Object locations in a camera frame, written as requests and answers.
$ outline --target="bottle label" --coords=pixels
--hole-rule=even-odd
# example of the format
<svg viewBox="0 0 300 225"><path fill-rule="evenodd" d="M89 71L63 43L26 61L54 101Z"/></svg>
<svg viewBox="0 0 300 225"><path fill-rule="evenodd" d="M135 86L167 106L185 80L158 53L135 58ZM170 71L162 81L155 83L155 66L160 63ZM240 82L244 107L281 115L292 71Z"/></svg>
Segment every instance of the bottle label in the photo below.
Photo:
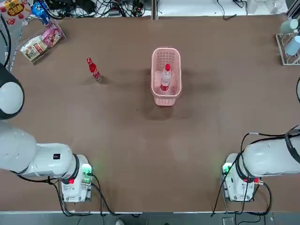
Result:
<svg viewBox="0 0 300 225"><path fill-rule="evenodd" d="M167 84L164 82L161 82L161 85L160 85L161 90L164 90L164 91L168 90L169 84L170 84L170 82L168 82Z"/></svg>
<svg viewBox="0 0 300 225"><path fill-rule="evenodd" d="M96 80L100 79L100 73L98 71L98 68L96 68L95 71L93 72L93 76Z"/></svg>

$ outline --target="red bottle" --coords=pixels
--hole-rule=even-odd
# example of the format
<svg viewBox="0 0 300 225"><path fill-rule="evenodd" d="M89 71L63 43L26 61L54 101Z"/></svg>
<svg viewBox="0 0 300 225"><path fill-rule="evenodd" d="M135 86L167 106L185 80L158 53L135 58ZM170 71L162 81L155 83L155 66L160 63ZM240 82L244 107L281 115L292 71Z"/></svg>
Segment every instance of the red bottle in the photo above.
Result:
<svg viewBox="0 0 300 225"><path fill-rule="evenodd" d="M96 64L93 63L91 58L88 58L87 62L88 62L89 68L90 68L90 72L93 74L95 80L97 82L100 82L101 81L101 75L98 71L98 68L97 68Z"/></svg>

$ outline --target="table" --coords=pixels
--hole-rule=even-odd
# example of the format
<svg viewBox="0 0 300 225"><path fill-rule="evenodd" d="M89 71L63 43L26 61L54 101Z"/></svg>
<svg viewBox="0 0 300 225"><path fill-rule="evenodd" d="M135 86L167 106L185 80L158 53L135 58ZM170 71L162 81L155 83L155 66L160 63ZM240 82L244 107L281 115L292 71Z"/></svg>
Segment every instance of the table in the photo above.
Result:
<svg viewBox="0 0 300 225"><path fill-rule="evenodd" d="M280 64L274 36L282 21L280 15L64 20L67 41L37 65L18 52L13 74L26 100L9 122L38 143L65 143L84 154L114 211L212 211L221 166L240 150L243 135L284 133L299 123L299 69ZM29 24L24 35L37 26ZM150 91L151 54L159 46L181 54L183 91L170 108L156 106ZM89 73L87 57L105 77L102 84ZM8 171L0 177L0 210L60 210L53 187ZM299 211L293 194L299 176L263 180L273 211ZM260 188L245 210L264 211L267 200ZM99 211L99 198L69 209ZM217 210L225 210L222 196Z"/></svg>

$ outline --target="white rack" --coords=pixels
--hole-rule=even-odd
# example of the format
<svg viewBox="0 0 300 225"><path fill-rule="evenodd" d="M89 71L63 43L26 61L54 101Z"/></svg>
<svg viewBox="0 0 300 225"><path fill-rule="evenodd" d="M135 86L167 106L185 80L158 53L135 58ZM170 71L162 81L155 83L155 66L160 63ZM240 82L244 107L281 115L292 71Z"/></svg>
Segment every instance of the white rack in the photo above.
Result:
<svg viewBox="0 0 300 225"><path fill-rule="evenodd" d="M282 60L282 64L284 66L300 66L300 54L299 51L296 55L288 55L285 53L285 46L290 43L290 41L299 34L298 30L295 30L294 33L290 34L276 34L276 40Z"/></svg>

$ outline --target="red bottle cap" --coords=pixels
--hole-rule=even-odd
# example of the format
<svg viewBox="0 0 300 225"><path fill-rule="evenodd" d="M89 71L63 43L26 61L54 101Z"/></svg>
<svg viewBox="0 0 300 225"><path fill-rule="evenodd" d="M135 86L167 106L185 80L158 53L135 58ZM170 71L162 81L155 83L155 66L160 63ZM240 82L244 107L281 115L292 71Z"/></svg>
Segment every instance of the red bottle cap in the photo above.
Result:
<svg viewBox="0 0 300 225"><path fill-rule="evenodd" d="M165 65L165 69L166 69L166 71L170 71L170 69L171 69L170 64L166 64L166 65Z"/></svg>
<svg viewBox="0 0 300 225"><path fill-rule="evenodd" d="M93 63L91 58L87 58L86 61L88 62L89 65Z"/></svg>

